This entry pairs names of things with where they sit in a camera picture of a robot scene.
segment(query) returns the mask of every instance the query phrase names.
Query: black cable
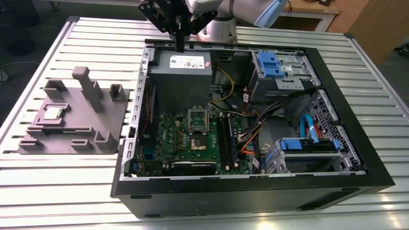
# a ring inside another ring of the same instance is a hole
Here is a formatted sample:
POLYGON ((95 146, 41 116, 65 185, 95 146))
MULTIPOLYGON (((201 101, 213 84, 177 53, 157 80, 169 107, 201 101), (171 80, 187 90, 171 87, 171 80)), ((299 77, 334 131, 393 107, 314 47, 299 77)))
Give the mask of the black cable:
POLYGON ((255 129, 262 125, 266 120, 266 116, 271 115, 278 109, 283 108, 286 104, 298 96, 311 94, 315 92, 315 89, 307 89, 303 91, 291 92, 287 96, 285 96, 281 100, 275 101, 270 104, 262 113, 258 115, 253 127, 249 127, 249 130, 242 134, 242 138, 246 137, 247 134, 255 131, 255 129))
MULTIPOLYGON (((219 92, 219 98, 223 98, 223 95, 222 95, 222 90, 221 90, 221 92, 219 92)), ((229 107, 229 109, 230 109, 231 111, 234 111, 234 109, 233 109, 233 107, 231 107, 230 103, 227 102, 227 99, 225 99, 222 102, 223 102, 223 103, 225 103, 225 105, 229 107)))

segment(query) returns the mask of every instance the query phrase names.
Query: wire bundle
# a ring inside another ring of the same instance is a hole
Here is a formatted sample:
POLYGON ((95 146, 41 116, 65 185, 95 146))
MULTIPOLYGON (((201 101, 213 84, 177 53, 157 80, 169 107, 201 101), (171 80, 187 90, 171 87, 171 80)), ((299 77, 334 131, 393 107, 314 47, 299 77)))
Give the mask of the wire bundle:
POLYGON ((314 93, 315 89, 307 89, 303 91, 297 91, 290 93, 286 97, 283 97, 281 100, 275 101, 271 105, 269 105, 266 107, 266 109, 262 111, 262 113, 259 114, 259 116, 255 119, 254 125, 253 127, 250 127, 250 129, 242 134, 241 138, 245 138, 250 133, 250 139, 249 141, 245 143, 245 145, 241 148, 241 153, 245 153, 245 147, 249 145, 250 141, 254 139, 254 137, 257 136, 261 127, 263 125, 263 122, 266 120, 266 117, 269 115, 271 115, 278 109, 281 109, 283 106, 286 106, 286 104, 298 96, 306 95, 306 94, 311 94, 314 93))

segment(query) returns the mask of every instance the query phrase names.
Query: processor chip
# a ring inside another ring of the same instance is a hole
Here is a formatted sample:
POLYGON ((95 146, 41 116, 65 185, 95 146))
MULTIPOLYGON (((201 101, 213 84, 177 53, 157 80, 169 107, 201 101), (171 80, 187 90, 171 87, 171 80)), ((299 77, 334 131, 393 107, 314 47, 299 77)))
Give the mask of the processor chip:
POLYGON ((57 120, 59 119, 62 108, 59 107, 47 107, 44 113, 44 120, 57 120))

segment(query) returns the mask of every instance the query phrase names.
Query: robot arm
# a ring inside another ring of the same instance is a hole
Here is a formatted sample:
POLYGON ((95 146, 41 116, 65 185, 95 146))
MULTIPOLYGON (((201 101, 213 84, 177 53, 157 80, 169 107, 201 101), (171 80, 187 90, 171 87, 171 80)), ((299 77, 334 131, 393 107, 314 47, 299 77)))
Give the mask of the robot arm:
POLYGON ((138 9, 157 29, 175 41, 175 51, 217 16, 222 0, 142 0, 138 9))
POLYGON ((157 29, 169 33, 175 41, 175 51, 183 52, 183 43, 190 35, 197 35, 214 19, 217 26, 207 26, 205 34, 209 41, 226 42, 219 34, 231 32, 219 26, 219 22, 234 17, 258 27, 270 27, 283 10, 287 0, 142 0, 138 9, 157 29))

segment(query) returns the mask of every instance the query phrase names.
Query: aluminum extrusion table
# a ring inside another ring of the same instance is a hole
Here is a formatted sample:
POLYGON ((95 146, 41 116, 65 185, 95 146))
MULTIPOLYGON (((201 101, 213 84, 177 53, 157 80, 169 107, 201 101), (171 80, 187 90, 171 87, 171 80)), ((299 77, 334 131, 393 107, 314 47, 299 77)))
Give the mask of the aluminum extrusion table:
POLYGON ((0 128, 0 228, 409 228, 409 110, 354 39, 343 34, 237 28, 239 43, 318 49, 395 182, 381 193, 321 211, 137 219, 109 197, 117 155, 17 154, 18 141, 45 98, 46 79, 59 78, 65 86, 78 87, 70 72, 74 66, 87 66, 101 88, 119 83, 133 90, 143 39, 167 39, 149 22, 77 19, 70 17, 65 23, 0 128))

